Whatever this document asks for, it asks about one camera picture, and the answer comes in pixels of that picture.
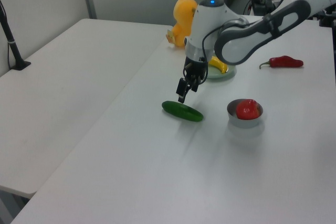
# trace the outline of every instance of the red chili pepper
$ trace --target red chili pepper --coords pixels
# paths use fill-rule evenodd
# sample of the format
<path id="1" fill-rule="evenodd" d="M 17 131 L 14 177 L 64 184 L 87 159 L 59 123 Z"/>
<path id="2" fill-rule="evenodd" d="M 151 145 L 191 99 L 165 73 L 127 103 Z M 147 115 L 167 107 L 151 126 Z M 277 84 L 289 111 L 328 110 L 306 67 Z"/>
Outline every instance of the red chili pepper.
<path id="1" fill-rule="evenodd" d="M 261 69 L 261 66 L 266 64 L 270 65 L 271 68 L 299 68 L 303 66 L 303 61 L 284 55 L 281 57 L 270 58 L 269 61 L 260 64 L 259 68 Z"/>

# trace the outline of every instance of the green cucumber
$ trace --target green cucumber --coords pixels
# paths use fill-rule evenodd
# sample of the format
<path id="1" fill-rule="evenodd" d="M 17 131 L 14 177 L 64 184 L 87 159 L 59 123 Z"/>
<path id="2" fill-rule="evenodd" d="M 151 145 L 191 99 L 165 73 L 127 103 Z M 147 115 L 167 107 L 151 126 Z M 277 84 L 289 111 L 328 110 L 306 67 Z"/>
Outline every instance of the green cucumber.
<path id="1" fill-rule="evenodd" d="M 203 119 L 200 112 L 179 102 L 165 101 L 162 103 L 162 108 L 169 114 L 189 121 L 200 122 Z"/>

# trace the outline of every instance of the yellow banana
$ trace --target yellow banana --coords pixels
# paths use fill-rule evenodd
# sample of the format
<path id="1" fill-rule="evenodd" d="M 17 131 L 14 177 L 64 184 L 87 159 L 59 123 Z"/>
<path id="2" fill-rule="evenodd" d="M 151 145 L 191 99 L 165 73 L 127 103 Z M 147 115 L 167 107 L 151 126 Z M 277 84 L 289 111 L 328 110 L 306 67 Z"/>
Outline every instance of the yellow banana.
<path id="1" fill-rule="evenodd" d="M 211 60 L 209 61 L 209 64 L 211 66 L 214 66 L 218 68 L 221 73 L 226 73 L 227 72 L 227 64 L 221 62 L 216 56 L 212 56 Z"/>

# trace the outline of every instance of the stuffed toy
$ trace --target stuffed toy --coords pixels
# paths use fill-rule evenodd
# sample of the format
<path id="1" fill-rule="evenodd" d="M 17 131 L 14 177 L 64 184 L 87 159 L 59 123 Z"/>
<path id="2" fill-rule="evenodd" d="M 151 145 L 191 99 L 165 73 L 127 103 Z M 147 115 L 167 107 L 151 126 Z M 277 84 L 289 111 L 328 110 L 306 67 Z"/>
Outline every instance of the stuffed toy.
<path id="1" fill-rule="evenodd" d="M 184 47 L 184 38 L 191 33 L 191 24 L 193 22 L 194 13 L 197 3 L 194 0 L 178 0 L 174 7 L 174 18 L 176 25 L 170 31 L 167 31 L 166 38 L 169 43 L 177 47 Z"/>

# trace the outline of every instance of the gray bowl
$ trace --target gray bowl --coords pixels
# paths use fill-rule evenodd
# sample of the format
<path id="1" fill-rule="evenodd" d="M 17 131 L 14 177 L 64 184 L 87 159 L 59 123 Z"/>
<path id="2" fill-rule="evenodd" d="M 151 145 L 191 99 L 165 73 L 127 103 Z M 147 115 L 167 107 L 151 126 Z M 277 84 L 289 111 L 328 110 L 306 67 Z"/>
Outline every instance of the gray bowl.
<path id="1" fill-rule="evenodd" d="M 229 115 L 230 123 L 232 123 L 234 126 L 237 126 L 239 128 L 247 129 L 247 128 L 255 127 L 261 122 L 263 109 L 262 109 L 262 106 L 258 103 L 260 106 L 260 117 L 252 119 L 252 120 L 239 119 L 236 115 L 236 107 L 241 101 L 244 101 L 244 100 L 245 99 L 237 99 L 237 100 L 230 102 L 227 105 L 227 113 Z"/>

